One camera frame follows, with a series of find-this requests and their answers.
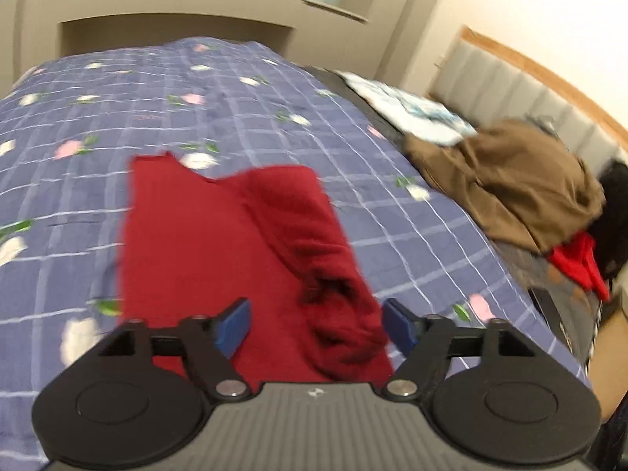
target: floral bedspread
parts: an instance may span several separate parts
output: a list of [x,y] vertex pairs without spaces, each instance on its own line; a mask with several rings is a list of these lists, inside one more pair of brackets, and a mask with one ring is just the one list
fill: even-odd
[[[3,471],[46,462],[33,400],[114,326],[128,162],[165,150],[205,176],[313,168],[378,299],[427,314],[479,294],[484,313],[586,380],[469,216],[311,75],[260,44],[209,38],[73,56],[33,69],[0,102]],[[180,230],[194,238],[185,221]]]

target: headboard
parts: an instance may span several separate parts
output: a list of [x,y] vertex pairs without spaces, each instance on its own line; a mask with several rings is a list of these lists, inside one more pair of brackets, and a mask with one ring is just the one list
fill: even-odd
[[589,97],[534,60],[465,27],[429,96],[474,126],[550,117],[560,139],[598,175],[628,164],[628,131]]

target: folded red garment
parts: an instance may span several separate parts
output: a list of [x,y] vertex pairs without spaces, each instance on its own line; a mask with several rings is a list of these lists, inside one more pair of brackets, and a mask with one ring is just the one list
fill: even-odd
[[584,291],[593,290],[601,301],[608,301],[610,294],[593,257],[594,249],[593,237],[579,232],[571,242],[555,246],[549,252],[548,260]]
[[[245,297],[252,325],[232,362],[252,387],[390,376],[380,307],[312,170],[206,179],[169,153],[131,170],[125,318],[172,326]],[[179,360],[156,361],[183,373]]]

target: brown garment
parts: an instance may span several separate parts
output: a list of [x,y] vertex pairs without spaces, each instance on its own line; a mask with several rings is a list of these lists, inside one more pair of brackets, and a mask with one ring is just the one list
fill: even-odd
[[526,122],[497,122],[447,149],[408,135],[404,153],[487,236],[533,252],[569,240],[602,213],[604,192],[582,161]]

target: white wall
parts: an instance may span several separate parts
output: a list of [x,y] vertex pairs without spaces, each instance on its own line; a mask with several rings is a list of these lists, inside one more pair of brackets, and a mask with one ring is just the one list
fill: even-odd
[[465,24],[551,69],[628,127],[628,0],[439,0],[404,88],[426,93]]

